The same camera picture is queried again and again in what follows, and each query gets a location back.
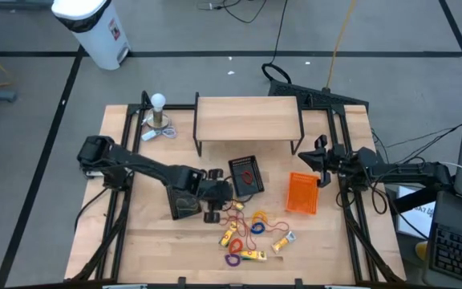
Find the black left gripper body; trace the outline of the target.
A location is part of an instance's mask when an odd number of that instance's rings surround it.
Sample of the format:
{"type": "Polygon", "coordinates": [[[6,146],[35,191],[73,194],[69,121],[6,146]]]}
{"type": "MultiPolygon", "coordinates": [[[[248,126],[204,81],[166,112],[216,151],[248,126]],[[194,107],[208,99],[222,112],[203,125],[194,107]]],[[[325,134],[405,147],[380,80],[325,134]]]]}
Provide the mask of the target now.
{"type": "Polygon", "coordinates": [[[221,185],[224,180],[223,169],[210,169],[201,182],[198,197],[207,203],[208,210],[204,213],[205,223],[219,223],[220,213],[224,204],[221,185]]]}

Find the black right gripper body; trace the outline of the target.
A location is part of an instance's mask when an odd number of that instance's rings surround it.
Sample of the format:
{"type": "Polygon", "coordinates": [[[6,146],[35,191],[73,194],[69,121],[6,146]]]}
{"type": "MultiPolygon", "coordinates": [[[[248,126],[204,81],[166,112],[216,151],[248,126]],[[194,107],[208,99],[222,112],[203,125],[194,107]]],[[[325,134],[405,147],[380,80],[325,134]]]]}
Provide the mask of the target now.
{"type": "Polygon", "coordinates": [[[331,149],[327,150],[327,136],[321,135],[314,142],[315,151],[322,154],[322,171],[318,187],[324,188],[330,184],[330,174],[337,173],[341,163],[346,159],[346,147],[344,144],[334,144],[331,149]]]}

